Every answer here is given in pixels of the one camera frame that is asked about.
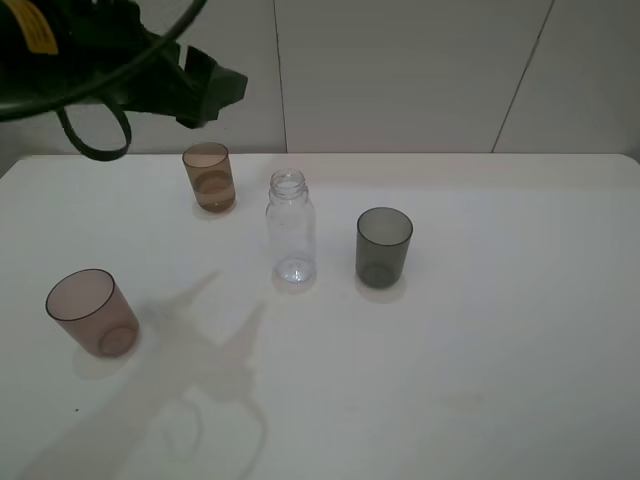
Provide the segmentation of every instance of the brown plastic cup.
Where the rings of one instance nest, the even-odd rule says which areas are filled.
[[[222,213],[236,199],[229,151],[219,143],[193,145],[182,155],[196,201],[208,212]]]
[[[140,326],[108,272],[81,270],[49,292],[47,313],[87,352],[119,357],[134,345]]]

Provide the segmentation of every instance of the white wall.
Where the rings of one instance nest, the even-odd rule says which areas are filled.
[[[158,32],[182,14],[190,0],[139,0],[145,25]],[[180,38],[221,65],[249,77],[246,97],[221,111],[219,120],[189,130],[173,118],[128,114],[132,152],[180,152],[200,141],[220,141],[238,152],[285,151],[282,98],[272,0],[211,0]],[[92,146],[114,148],[122,133],[104,107],[69,109],[74,125]],[[0,175],[25,153],[75,152],[54,114],[0,124]]]
[[[163,31],[189,0],[140,3]],[[556,0],[507,118],[551,3],[211,0],[181,42],[247,74],[245,100],[200,130],[131,114],[131,151],[489,152],[506,118],[499,152],[640,156],[637,0]],[[71,110],[88,142],[120,144],[103,108]],[[21,155],[63,152],[54,115],[0,124],[0,175]]]
[[[499,152],[640,155],[640,2],[557,0]]]
[[[551,0],[275,0],[290,152],[490,152]]]

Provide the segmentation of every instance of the translucent cup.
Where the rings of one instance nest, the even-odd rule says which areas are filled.
[[[134,345],[138,319],[108,272],[81,270],[62,279],[46,301],[47,313],[87,352],[119,357]]]

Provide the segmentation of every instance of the yellow label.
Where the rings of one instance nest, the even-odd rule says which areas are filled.
[[[29,0],[1,0],[5,3],[9,10],[20,25],[24,39],[27,42],[27,48],[31,53],[45,53],[47,55],[57,55],[58,45],[56,38],[53,36],[51,27],[44,18],[42,12],[38,10]]]

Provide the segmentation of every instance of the black cable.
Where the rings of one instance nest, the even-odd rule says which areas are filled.
[[[189,28],[189,25],[193,23],[193,20],[198,16],[207,1],[208,0],[193,0],[191,5],[189,5],[189,8],[162,38],[156,41],[147,50],[134,57],[129,63],[126,63],[112,72],[92,80],[89,83],[71,89],[58,98],[0,110],[0,122],[20,120],[21,118],[33,117],[34,115],[39,115],[41,113],[58,110],[87,97],[91,97],[106,88],[129,80],[153,62],[169,42],[178,38],[187,28]]]
[[[85,157],[91,158],[92,160],[98,160],[99,162],[110,162],[126,155],[129,151],[129,147],[131,146],[133,134],[131,132],[131,124],[129,123],[127,114],[124,113],[122,107],[107,94],[100,95],[98,99],[109,109],[116,122],[118,122],[118,125],[120,125],[120,128],[122,128],[125,141],[124,146],[115,150],[98,150],[97,148],[90,147],[78,136],[73,125],[71,125],[69,115],[67,115],[67,111],[64,108],[56,110],[56,115],[58,115],[60,125],[62,125],[62,130],[64,130],[64,133],[67,135],[71,145],[76,147],[81,154]]]

